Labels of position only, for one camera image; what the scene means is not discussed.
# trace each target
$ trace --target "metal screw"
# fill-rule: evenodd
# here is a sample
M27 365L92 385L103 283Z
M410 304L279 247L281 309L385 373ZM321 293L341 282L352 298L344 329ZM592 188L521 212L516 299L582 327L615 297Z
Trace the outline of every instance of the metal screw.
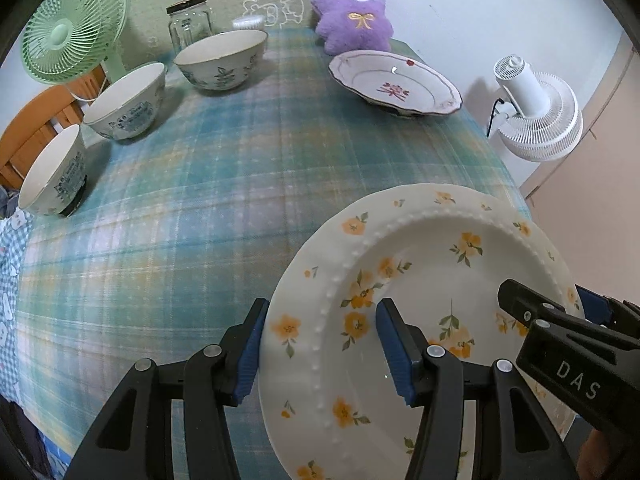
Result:
M206 357L218 357L222 354L222 347L220 345L209 345L205 347L202 353L206 355Z
M445 354L444 348L440 345L430 345L427 348L427 354L431 357L442 357Z
M136 370L139 372L144 372L145 370L149 370L151 368L151 359L145 357L136 361L134 365Z
M509 372L511 372L511 370L513 370L513 364L511 364L511 361L507 361L507 359L500 359L495 364L495 367L498 368L498 370L500 370L501 372L504 372L506 374L508 374Z

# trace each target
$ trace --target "stuffed animal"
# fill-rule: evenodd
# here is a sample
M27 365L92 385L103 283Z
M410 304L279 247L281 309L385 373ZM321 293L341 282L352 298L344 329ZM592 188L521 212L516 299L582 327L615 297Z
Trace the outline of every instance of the stuffed animal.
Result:
M350 50L391 50L394 28L385 16L385 0L311 0L311 5L320 16L316 33L330 56Z

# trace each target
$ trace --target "black cable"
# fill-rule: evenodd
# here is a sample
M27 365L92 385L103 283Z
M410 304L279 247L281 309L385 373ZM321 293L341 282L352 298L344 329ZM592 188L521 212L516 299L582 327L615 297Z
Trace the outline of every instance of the black cable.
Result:
M486 130L486 138L489 138L489 134L491 133L491 125L494 124L494 116L495 116L495 107L497 107L498 103L501 105L504 104L504 101L499 97L495 100L494 108L491 110L491 120L489 120L489 127Z

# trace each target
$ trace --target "human hand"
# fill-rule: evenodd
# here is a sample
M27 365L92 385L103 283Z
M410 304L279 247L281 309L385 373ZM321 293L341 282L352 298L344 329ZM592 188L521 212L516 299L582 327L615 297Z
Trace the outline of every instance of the human hand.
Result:
M598 480L609 464L609 443L598 430L592 430L580 448L578 476L580 480Z

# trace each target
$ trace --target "green fan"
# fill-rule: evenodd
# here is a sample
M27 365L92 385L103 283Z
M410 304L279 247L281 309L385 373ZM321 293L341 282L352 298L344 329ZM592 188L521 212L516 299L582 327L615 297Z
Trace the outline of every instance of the green fan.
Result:
M113 83L126 74L115 44L130 0L44 0L22 37L22 62L35 80L64 84L103 63Z

